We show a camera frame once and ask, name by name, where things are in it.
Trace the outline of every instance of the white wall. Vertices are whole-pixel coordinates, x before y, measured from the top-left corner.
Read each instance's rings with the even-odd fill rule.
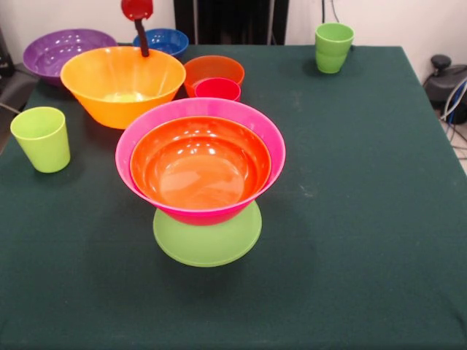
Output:
[[[355,29],[356,45],[400,45],[420,80],[432,71],[430,57],[444,53],[467,63],[467,0],[334,0],[342,23]],[[331,0],[326,20],[334,22]],[[321,0],[290,0],[286,44],[314,43]]]
[[[175,28],[172,0],[153,0],[154,14],[146,29]],[[28,44],[51,31],[91,28],[118,42],[136,36],[133,22],[120,9],[120,0],[0,0],[0,26],[15,63],[22,62]]]

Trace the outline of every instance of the pink bowl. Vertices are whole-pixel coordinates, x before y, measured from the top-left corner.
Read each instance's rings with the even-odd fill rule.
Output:
[[[138,190],[130,173],[131,154],[138,141],[162,123],[196,115],[233,120],[261,137],[271,156],[271,174],[262,190],[234,205],[207,210],[187,210],[167,206],[146,197]],[[214,225],[237,215],[272,186],[284,168],[285,142],[277,126],[266,115],[250,106],[222,98],[184,98],[151,109],[132,122],[120,137],[115,151],[115,162],[123,182],[139,197],[180,222],[190,225]]]

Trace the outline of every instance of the yellow bowl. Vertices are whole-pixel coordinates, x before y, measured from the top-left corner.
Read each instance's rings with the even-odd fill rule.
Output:
[[[170,102],[185,81],[185,67],[164,52],[105,47],[73,57],[61,81],[102,125],[125,129],[141,114]]]

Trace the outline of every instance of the blue bowl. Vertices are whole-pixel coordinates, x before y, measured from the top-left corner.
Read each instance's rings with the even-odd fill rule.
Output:
[[[182,57],[188,47],[188,37],[176,29],[158,28],[145,33],[150,49],[168,53],[176,58]],[[140,46],[138,36],[134,38],[133,46]]]

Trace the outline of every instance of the orange bowl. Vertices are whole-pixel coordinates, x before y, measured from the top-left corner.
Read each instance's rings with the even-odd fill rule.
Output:
[[[232,58],[225,56],[201,56],[185,63],[187,78],[185,89],[188,96],[195,97],[197,84],[208,78],[226,78],[242,86],[245,70]]]
[[[184,117],[159,125],[135,146],[135,185],[154,201],[180,209],[229,206],[260,191],[271,173],[263,141],[219,117]]]
[[[125,129],[141,114],[170,102],[185,81],[185,67],[164,52],[105,47],[73,57],[61,81],[102,125]]]

